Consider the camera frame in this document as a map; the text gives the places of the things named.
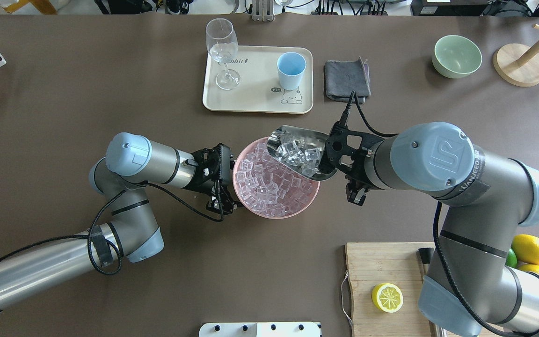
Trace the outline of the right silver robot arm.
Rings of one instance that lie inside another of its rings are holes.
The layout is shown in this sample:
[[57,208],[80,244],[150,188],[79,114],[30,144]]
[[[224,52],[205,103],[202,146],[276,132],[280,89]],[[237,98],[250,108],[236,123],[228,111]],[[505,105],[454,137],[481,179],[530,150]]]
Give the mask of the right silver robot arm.
[[448,206],[433,226],[434,251],[418,307],[463,337],[500,326],[507,337],[539,337],[539,275],[506,265],[518,227],[539,223],[539,170],[474,145],[450,123],[419,124],[387,139],[336,122],[320,162],[342,171],[347,196],[370,189],[417,190]]

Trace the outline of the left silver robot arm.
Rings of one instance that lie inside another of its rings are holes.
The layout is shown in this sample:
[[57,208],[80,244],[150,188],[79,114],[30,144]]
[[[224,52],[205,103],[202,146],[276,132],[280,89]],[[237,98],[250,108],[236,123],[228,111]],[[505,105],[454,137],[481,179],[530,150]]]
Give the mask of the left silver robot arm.
[[217,222],[239,203],[228,190],[234,158],[222,143],[192,153],[121,132],[88,179],[106,198],[91,224],[73,235],[42,240],[0,258],[0,313],[11,305],[88,271],[118,273],[123,258],[136,263],[163,250],[161,229],[148,199],[148,186],[191,190],[209,196]]

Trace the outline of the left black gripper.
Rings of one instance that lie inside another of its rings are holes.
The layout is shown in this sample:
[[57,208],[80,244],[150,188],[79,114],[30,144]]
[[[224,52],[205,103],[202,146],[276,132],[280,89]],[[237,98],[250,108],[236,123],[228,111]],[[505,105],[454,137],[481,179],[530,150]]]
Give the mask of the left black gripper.
[[231,182],[231,149],[225,144],[192,152],[195,172],[186,190],[211,192],[206,210],[222,215],[231,215],[242,207],[241,201],[231,196],[226,185]]

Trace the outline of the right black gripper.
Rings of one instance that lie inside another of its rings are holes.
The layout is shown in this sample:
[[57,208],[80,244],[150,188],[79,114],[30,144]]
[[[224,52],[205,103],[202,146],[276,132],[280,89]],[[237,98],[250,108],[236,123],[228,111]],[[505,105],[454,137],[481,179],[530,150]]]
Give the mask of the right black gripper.
[[[347,139],[350,136],[361,139],[357,148],[348,145]],[[342,123],[335,123],[332,126],[325,141],[319,172],[330,175],[336,170],[342,171],[351,181],[346,185],[347,201],[354,205],[363,205],[367,190],[377,189],[377,186],[370,181],[365,169],[365,161],[370,159],[368,152],[375,144],[377,144],[377,136],[374,134],[351,131]]]

